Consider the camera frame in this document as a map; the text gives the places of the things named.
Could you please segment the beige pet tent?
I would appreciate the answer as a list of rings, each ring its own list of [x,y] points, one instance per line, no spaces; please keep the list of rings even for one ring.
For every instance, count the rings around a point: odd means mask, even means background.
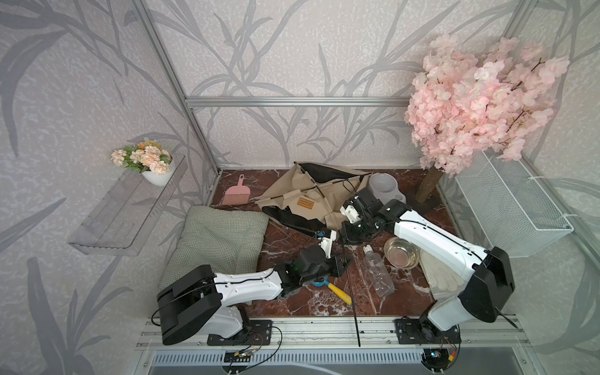
[[[343,204],[365,188],[371,174],[314,162],[296,162],[257,201],[270,219],[303,234],[339,231]]]

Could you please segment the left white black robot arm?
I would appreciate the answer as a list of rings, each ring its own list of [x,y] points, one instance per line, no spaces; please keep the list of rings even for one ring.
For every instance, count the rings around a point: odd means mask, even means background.
[[[291,297],[314,281],[344,276],[352,262],[347,254],[326,257],[314,245],[257,273],[225,274],[209,265],[196,267],[157,295],[153,315],[159,317],[162,343],[176,345],[198,333],[232,338],[248,330],[240,304]]]

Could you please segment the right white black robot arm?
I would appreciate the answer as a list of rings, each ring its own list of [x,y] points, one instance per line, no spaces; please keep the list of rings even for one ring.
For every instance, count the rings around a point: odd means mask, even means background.
[[[477,319],[494,323],[515,290],[508,254],[499,247],[471,244],[434,225],[406,203],[382,203],[364,188],[342,203],[341,243],[362,245],[382,231],[407,240],[457,273],[466,287],[451,298],[437,301],[418,320],[423,337],[430,339]]]

